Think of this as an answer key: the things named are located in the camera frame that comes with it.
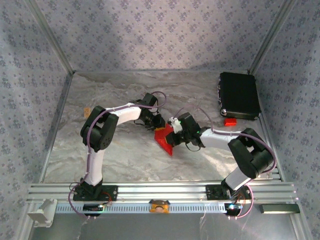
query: small orange object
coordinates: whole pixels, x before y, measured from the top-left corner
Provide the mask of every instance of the small orange object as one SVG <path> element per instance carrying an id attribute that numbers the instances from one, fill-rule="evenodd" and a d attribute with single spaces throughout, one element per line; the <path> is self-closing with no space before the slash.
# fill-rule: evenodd
<path id="1" fill-rule="evenodd" d="M 90 107 L 85 107 L 83 111 L 84 111 L 84 117 L 87 119 L 91 113 Z"/>
<path id="2" fill-rule="evenodd" d="M 154 131 L 154 139 L 170 156 L 173 154 L 173 147 L 167 143 L 166 136 L 173 131 L 174 129 L 168 123 L 165 124 L 165 127 Z"/>
<path id="3" fill-rule="evenodd" d="M 163 200 L 150 200 L 151 209 L 149 210 L 150 213 L 158 213 L 158 214 L 168 214 L 169 213 L 169 205 L 170 202 L 163 201 Z"/>
<path id="4" fill-rule="evenodd" d="M 237 125 L 237 119 L 236 118 L 226 118 L 224 120 L 224 125 L 225 126 L 235 126 Z"/>

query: red block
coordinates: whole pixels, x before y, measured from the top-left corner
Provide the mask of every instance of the red block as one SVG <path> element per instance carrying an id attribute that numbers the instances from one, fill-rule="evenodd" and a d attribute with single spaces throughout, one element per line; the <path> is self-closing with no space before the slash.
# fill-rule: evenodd
<path id="1" fill-rule="evenodd" d="M 237 119 L 236 118 L 226 118 L 226 119 L 224 119 L 224 125 L 225 126 L 235 126 L 235 125 L 237 125 Z"/>

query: patterned wallpaper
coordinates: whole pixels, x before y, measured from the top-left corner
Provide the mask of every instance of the patterned wallpaper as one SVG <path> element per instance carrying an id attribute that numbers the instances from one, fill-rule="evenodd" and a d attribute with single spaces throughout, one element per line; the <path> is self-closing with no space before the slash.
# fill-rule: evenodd
<path id="1" fill-rule="evenodd" d="M 0 1 L 0 239 L 38 182 L 67 73 L 23 1 Z"/>
<path id="2" fill-rule="evenodd" d="M 320 239 L 319 1 L 297 1 L 255 76 L 286 179 Z"/>
<path id="3" fill-rule="evenodd" d="M 282 0 L 37 0 L 75 71 L 246 70 Z"/>

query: black box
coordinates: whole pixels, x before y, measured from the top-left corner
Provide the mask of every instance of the black box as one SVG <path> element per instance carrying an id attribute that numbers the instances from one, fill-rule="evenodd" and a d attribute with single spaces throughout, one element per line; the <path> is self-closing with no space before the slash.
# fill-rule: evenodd
<path id="1" fill-rule="evenodd" d="M 253 75 L 223 72 L 219 77 L 220 114 L 226 118 L 256 120 L 261 113 Z"/>

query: red object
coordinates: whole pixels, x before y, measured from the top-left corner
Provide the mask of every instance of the red object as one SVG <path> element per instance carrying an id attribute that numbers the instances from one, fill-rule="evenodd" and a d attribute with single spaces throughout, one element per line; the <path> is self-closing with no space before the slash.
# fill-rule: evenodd
<path id="1" fill-rule="evenodd" d="M 164 128 L 154 131 L 154 139 L 170 156 L 173 154 L 173 147 L 167 143 L 166 136 L 173 131 L 174 129 L 168 123 L 165 124 Z"/>
<path id="2" fill-rule="evenodd" d="M 235 126 L 237 125 L 237 119 L 236 118 L 226 118 L 224 120 L 225 126 Z"/>

